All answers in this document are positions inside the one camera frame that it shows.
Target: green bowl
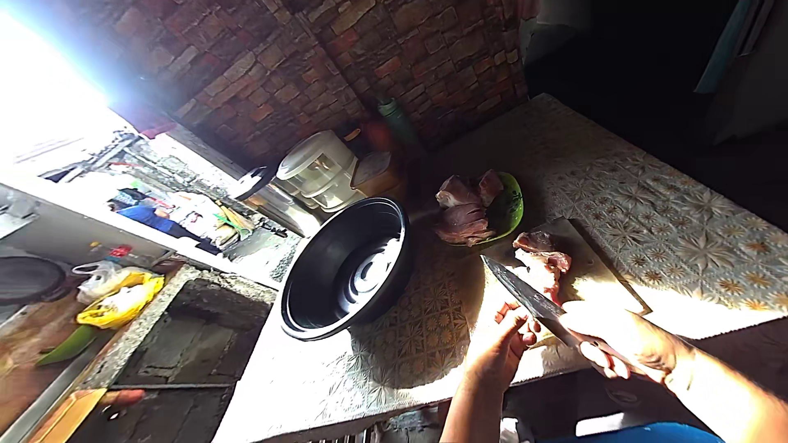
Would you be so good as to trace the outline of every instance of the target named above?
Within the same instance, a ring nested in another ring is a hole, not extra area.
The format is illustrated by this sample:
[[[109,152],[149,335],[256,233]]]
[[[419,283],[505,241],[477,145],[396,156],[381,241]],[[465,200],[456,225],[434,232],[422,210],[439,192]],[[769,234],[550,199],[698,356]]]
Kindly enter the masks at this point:
[[[498,172],[504,190],[492,201],[487,208],[488,227],[495,230],[497,234],[482,240],[476,244],[488,243],[504,238],[517,228],[522,220],[522,192],[520,184],[509,173]],[[452,244],[452,246],[465,246],[464,244]]]

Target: stainless steel container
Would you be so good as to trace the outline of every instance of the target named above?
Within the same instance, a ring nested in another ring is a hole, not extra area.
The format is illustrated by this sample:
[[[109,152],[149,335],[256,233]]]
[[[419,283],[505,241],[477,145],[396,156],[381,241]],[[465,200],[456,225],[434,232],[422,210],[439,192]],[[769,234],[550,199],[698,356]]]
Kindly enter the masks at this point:
[[[302,202],[271,180],[276,170],[265,166],[255,168],[238,180],[231,197],[258,208],[261,214],[302,237],[313,236],[322,220],[313,215]]]

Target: white container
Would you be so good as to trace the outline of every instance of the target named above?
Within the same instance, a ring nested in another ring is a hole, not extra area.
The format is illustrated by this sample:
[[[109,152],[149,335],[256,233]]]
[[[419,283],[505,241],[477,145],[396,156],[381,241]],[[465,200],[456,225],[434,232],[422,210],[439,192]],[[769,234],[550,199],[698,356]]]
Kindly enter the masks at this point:
[[[352,170],[354,167],[355,162],[351,164],[349,169],[338,173],[336,177],[334,177],[324,188],[321,188],[318,193],[305,196],[311,198],[326,210],[338,207],[342,203],[347,202],[358,193],[355,189],[350,187],[350,181],[353,178]]]
[[[307,197],[301,195],[301,191],[299,191],[298,188],[290,184],[287,180],[279,180],[278,178],[274,177],[272,182],[275,183],[280,188],[287,191],[288,194],[301,200],[301,202],[307,205],[309,209],[317,209],[318,207],[320,207],[320,205],[318,205],[314,200],[308,199]]]
[[[358,202],[360,199],[364,199],[365,196],[361,192],[356,192],[347,202],[340,204],[339,206],[333,207],[331,209],[324,209],[323,212],[327,212],[329,214],[334,212],[339,212],[344,208],[348,207],[349,205]]]
[[[353,153],[333,131],[322,131],[293,147],[280,163],[277,178],[312,198],[338,173],[349,169],[354,160]]]

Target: brick wall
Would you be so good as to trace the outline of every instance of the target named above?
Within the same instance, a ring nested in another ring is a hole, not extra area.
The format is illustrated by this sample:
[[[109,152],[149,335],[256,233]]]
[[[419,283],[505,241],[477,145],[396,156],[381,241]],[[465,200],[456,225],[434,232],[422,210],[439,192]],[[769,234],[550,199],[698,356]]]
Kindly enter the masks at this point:
[[[526,93],[515,0],[18,5],[94,71],[125,71],[116,91],[142,91],[247,168],[278,160],[313,132],[376,114],[378,99],[397,98],[435,147]]]
[[[28,21],[57,29],[94,69],[146,79],[147,98],[244,167],[366,114],[336,65],[279,0],[44,1]]]
[[[516,0],[284,0],[355,93],[396,98],[428,146],[524,99]]]

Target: black bowl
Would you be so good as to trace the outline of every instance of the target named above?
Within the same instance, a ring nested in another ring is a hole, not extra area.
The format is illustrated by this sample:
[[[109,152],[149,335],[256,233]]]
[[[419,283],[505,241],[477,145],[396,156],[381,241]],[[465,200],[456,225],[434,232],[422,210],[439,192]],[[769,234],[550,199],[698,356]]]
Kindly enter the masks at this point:
[[[329,219],[288,273],[284,331],[320,340],[388,311],[413,271],[409,229],[405,210],[383,197],[358,201]]]

